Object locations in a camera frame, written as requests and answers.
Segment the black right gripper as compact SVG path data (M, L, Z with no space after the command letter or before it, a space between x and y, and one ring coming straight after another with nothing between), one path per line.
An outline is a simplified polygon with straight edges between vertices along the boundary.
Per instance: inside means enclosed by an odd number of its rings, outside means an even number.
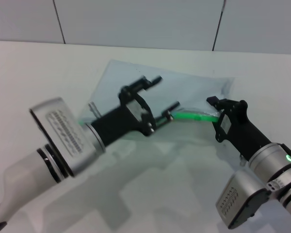
M246 101L208 97L207 103L217 111L223 111L219 121L214 123L215 138L221 143L229 141L249 161L251 157L271 141L247 117Z

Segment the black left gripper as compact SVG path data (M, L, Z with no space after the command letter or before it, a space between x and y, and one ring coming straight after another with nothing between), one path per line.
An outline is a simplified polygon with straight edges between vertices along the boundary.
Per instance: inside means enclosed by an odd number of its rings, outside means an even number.
M146 101L138 94L148 90L163 80L161 76L148 80L145 76L122 87L118 97L120 105L101 118L93 121L91 126L100 136L104 146L108 146L132 131L150 136L158 129L173 121L172 112L180 106L176 101L154 117Z

